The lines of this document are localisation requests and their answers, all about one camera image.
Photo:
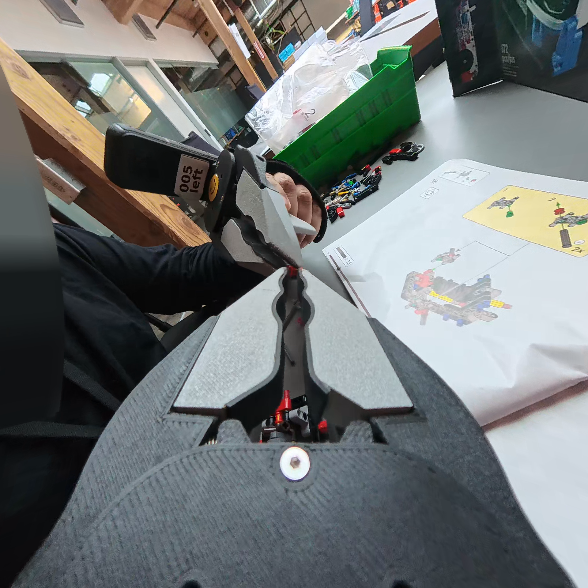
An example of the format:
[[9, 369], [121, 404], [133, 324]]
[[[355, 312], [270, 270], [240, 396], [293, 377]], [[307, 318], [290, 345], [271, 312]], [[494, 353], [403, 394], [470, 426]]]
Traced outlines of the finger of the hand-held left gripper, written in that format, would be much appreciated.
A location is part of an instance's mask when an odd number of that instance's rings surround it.
[[278, 269], [295, 267], [295, 260], [275, 243], [267, 242], [251, 221], [231, 219], [220, 237], [221, 250], [237, 265], [269, 276]]
[[243, 239], [261, 261], [272, 267], [301, 267], [298, 235], [310, 235], [311, 224], [295, 220], [286, 210], [282, 195], [266, 183], [266, 161], [248, 149], [234, 151], [237, 171], [236, 219]]

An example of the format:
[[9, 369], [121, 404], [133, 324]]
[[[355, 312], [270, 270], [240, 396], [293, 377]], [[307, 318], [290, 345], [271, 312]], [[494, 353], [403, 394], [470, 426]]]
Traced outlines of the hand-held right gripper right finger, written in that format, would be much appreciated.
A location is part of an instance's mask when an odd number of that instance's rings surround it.
[[308, 270], [299, 272], [309, 410], [328, 430], [405, 415], [414, 405], [364, 313]]

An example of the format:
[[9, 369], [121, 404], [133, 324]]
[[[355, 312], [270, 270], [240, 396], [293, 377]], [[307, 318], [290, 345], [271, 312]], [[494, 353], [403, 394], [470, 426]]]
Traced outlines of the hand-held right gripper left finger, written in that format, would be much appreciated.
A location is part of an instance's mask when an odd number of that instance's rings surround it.
[[283, 394], [284, 281], [267, 277], [223, 311], [182, 382], [173, 412], [238, 420], [250, 433]]

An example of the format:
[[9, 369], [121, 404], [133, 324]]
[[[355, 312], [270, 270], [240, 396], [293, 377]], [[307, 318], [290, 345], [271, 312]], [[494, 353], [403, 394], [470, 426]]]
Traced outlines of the black lego frame assembly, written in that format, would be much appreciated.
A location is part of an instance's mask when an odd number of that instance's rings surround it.
[[292, 398], [287, 389], [283, 391], [274, 413], [262, 422], [259, 436], [259, 443], [312, 443], [328, 440], [327, 421], [313, 420], [306, 395]]

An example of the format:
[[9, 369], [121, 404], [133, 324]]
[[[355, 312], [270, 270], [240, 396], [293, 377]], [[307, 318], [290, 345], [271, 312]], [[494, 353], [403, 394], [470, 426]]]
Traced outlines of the pile of lego pieces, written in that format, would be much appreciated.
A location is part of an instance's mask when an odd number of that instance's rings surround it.
[[[415, 161], [423, 152], [424, 145], [414, 142], [401, 143], [382, 157], [382, 164], [392, 165], [396, 161]], [[359, 172], [354, 172], [338, 181], [322, 196], [327, 219], [330, 223], [343, 218], [345, 212], [364, 201], [379, 189], [382, 180], [382, 166], [365, 165]]]

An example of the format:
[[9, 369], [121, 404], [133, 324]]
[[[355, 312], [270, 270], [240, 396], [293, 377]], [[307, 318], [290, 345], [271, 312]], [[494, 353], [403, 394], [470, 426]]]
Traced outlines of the lego instruction booklet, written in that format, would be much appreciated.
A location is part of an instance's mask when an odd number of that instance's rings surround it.
[[488, 428], [587, 587], [587, 182], [448, 160], [323, 253]]

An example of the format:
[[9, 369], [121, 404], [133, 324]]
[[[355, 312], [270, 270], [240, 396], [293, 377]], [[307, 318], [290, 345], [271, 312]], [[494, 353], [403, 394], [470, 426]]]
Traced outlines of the black lego box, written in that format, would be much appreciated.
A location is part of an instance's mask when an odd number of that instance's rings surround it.
[[453, 96], [504, 80], [587, 102], [587, 1], [436, 1]]

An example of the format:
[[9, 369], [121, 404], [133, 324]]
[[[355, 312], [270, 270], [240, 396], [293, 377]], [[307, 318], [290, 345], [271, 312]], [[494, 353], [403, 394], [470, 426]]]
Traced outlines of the person's left hand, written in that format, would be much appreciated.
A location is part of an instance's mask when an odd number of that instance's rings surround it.
[[290, 215], [313, 226], [316, 234], [298, 234], [298, 242], [303, 249], [312, 242], [318, 242], [325, 235], [328, 217], [323, 203], [316, 191], [296, 171], [286, 167], [272, 167], [265, 173], [268, 187], [275, 189], [285, 202]]

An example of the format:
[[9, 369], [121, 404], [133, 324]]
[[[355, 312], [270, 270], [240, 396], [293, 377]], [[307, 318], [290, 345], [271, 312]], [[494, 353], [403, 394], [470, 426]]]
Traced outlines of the wooden workbench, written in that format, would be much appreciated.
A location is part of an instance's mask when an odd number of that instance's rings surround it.
[[208, 235], [167, 196], [125, 190], [104, 172], [105, 138], [1, 40], [1, 66], [21, 112], [33, 152], [62, 165], [86, 190], [83, 210], [124, 241], [141, 246], [198, 246]]

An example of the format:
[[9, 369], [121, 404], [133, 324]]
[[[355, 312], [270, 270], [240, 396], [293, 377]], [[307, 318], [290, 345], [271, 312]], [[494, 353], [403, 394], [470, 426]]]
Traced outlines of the green plastic bin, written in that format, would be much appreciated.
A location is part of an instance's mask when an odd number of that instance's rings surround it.
[[372, 78], [276, 154], [315, 187], [331, 186], [349, 166], [392, 143], [420, 121], [411, 46], [382, 48]]

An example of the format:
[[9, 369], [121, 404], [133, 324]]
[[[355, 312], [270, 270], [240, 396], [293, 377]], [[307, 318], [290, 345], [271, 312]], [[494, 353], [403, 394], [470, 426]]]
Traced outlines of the clear plastic bag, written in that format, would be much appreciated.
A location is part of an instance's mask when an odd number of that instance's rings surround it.
[[278, 154], [371, 78], [360, 41], [314, 43], [264, 93], [246, 121]]

